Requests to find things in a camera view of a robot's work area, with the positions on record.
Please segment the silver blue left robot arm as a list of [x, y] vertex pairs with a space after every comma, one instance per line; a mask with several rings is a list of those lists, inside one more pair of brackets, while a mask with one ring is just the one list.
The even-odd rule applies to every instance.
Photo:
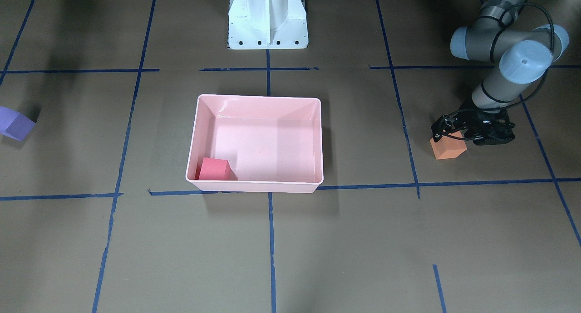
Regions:
[[[523, 7], [539, 9], [547, 20], [531, 31], [511, 29]], [[469, 26], [457, 29], [450, 41], [455, 57], [493, 63], [494, 68], [457, 111], [442, 115], [431, 127], [433, 140], [448, 137], [478, 146], [514, 140], [514, 123], [507, 113], [521, 94], [537, 83], [568, 48], [569, 34], [550, 14], [528, 0], [488, 0]]]

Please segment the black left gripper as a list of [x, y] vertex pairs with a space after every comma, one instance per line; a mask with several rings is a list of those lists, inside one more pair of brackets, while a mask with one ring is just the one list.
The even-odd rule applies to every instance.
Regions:
[[515, 139], [507, 110], [487, 112], [476, 108], [461, 108], [458, 120], [463, 137], [477, 146], [507, 144]]

